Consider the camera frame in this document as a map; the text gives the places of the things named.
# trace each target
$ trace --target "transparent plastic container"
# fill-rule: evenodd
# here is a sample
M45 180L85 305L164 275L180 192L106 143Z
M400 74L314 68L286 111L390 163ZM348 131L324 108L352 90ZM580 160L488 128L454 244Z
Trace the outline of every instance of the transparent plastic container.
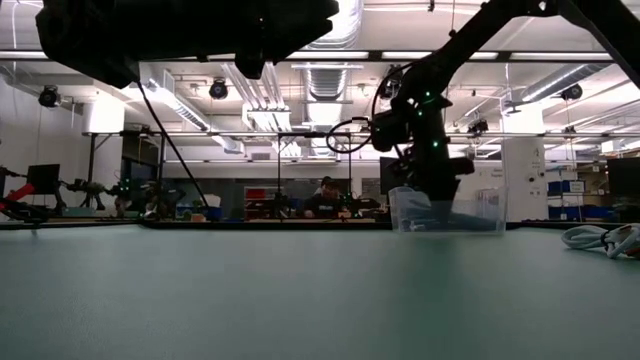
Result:
M478 191L474 200L432 203L423 192L397 187L389 191L389 202L391 223L398 232L500 233L506 226L503 189Z

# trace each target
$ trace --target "desk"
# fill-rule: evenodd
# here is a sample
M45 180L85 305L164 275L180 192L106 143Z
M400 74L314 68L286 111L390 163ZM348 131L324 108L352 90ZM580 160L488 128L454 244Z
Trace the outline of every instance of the desk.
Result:
M633 358L640 262L560 233L0 232L0 358Z

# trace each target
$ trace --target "person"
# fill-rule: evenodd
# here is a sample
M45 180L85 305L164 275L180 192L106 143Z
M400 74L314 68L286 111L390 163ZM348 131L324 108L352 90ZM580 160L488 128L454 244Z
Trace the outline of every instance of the person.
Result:
M328 181L333 181L333 179L331 178L331 176L325 176L322 178L322 181L320 182L320 187L318 189L316 189L316 192L313 193L313 195L318 195L318 194L322 194L322 187L324 186L325 183L327 183Z
M304 202L306 218L337 218L340 212L338 182L329 178L323 179L320 193L314 194Z

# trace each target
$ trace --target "white cable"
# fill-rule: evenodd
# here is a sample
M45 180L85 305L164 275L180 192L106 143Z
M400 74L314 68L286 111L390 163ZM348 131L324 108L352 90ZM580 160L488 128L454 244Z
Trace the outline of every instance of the white cable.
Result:
M578 226L565 231L562 241L572 249L604 247L610 259L622 253L640 257L640 224L629 224L611 231L592 225Z

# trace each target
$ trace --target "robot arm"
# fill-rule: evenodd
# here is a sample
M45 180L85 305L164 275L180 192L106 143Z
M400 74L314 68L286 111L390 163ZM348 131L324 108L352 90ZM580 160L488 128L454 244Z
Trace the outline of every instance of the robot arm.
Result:
M259 79L332 30L334 0L44 0L36 16L47 56L117 88L140 80L139 61L235 53Z
M410 64L392 110L372 119L372 143L379 151L412 142L394 169L398 177L432 201L451 202L456 175L474 171L466 158L449 159L441 110L451 102L441 94L455 72L511 19L560 15L589 31L640 87L640 21L620 0L490 0L440 50Z

